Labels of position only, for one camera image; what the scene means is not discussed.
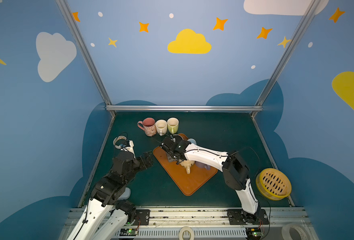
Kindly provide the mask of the orange plastic tray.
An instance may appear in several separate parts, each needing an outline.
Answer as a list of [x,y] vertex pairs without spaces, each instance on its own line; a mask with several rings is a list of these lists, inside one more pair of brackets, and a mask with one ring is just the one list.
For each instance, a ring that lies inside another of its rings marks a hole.
[[185,196],[194,194],[218,172],[213,167],[200,168],[196,162],[190,166],[188,174],[185,167],[177,165],[176,162],[169,162],[167,153],[161,147],[156,147],[153,155]]

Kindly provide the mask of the light blue mug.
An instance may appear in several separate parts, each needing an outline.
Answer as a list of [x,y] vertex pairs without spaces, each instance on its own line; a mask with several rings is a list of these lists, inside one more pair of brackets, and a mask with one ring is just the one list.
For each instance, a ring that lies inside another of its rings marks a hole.
[[197,142],[196,142],[194,139],[188,139],[187,141],[190,142],[190,143],[193,144],[193,145],[196,145],[196,144],[197,144]]

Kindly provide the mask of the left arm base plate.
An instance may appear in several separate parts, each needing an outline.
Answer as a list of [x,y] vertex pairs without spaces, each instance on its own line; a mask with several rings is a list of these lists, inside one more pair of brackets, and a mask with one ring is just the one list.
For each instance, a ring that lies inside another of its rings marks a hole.
[[150,221],[150,210],[149,209],[137,209],[133,226],[148,226]]

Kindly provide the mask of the light green mug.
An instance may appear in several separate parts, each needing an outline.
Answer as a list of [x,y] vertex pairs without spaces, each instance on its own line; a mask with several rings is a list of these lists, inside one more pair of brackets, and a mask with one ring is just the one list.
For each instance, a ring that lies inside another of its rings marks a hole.
[[167,120],[168,131],[174,135],[179,129],[179,120],[177,118],[169,118]]

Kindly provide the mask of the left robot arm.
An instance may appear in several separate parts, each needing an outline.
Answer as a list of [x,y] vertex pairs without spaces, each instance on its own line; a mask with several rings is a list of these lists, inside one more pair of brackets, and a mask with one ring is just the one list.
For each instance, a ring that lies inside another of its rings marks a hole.
[[113,158],[112,168],[95,184],[69,240],[110,240],[125,224],[135,220],[136,206],[119,198],[138,172],[153,166],[152,155],[145,152],[136,157],[132,152],[121,151]]

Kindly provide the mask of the cream white mug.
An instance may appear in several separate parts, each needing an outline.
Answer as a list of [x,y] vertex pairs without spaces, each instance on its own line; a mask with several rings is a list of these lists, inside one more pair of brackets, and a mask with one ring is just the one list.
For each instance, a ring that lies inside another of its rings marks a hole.
[[164,136],[168,132],[168,124],[165,120],[156,121],[156,130],[160,136]]

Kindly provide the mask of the pink ghost mug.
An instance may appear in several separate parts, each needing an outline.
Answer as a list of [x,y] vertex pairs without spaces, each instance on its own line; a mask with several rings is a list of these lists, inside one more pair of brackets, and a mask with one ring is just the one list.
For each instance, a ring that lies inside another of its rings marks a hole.
[[156,121],[153,118],[146,118],[143,121],[138,121],[138,127],[143,130],[148,137],[157,134]]

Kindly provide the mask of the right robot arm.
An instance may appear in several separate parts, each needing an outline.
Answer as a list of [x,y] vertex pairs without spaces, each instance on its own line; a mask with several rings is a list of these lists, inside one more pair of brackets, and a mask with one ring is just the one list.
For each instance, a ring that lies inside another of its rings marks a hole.
[[168,157],[179,164],[194,161],[221,171],[226,185],[236,191],[243,214],[246,216],[259,214],[261,207],[252,188],[250,170],[237,151],[219,152],[206,149],[183,140],[179,135],[165,138],[160,147]]

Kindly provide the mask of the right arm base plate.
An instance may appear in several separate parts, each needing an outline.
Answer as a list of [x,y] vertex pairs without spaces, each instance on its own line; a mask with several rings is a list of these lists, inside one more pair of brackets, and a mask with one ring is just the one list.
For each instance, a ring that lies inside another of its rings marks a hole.
[[250,214],[242,209],[229,209],[227,216],[230,225],[268,225],[269,217],[265,210],[258,209],[255,214]]

